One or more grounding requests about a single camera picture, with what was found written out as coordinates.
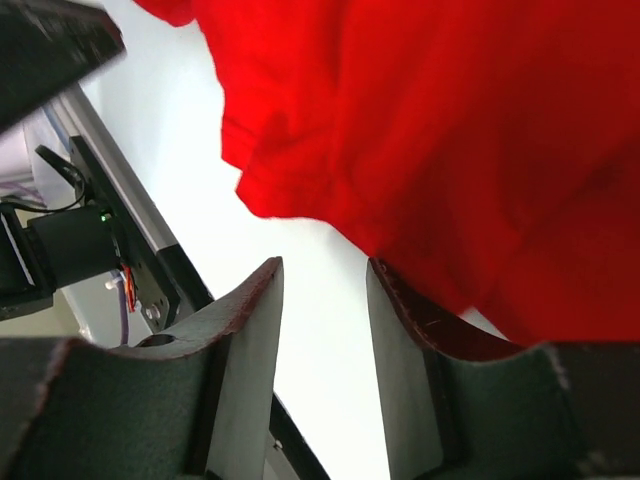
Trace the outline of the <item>red t shirt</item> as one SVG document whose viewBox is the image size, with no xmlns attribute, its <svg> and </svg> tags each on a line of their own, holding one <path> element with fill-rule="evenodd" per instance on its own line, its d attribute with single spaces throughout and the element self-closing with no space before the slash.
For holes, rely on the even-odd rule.
<svg viewBox="0 0 640 480">
<path fill-rule="evenodd" d="M 507 338 L 639 337 L 635 1 L 146 1 L 196 23 L 222 157 Z"/>
</svg>

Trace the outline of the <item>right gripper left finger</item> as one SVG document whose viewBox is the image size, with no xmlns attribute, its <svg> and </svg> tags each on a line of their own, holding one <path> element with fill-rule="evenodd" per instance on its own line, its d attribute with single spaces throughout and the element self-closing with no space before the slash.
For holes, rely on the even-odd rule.
<svg viewBox="0 0 640 480">
<path fill-rule="evenodd" d="M 136 347 L 1 342 L 5 479 L 259 479 L 282 260 Z"/>
</svg>

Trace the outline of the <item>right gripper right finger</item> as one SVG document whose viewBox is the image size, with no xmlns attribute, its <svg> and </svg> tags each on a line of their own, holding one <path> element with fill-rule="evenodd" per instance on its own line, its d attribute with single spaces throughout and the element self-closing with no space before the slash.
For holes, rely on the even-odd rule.
<svg viewBox="0 0 640 480">
<path fill-rule="evenodd" d="M 637 344 L 523 348 L 375 259 L 366 287 L 392 478 L 638 477 Z"/>
</svg>

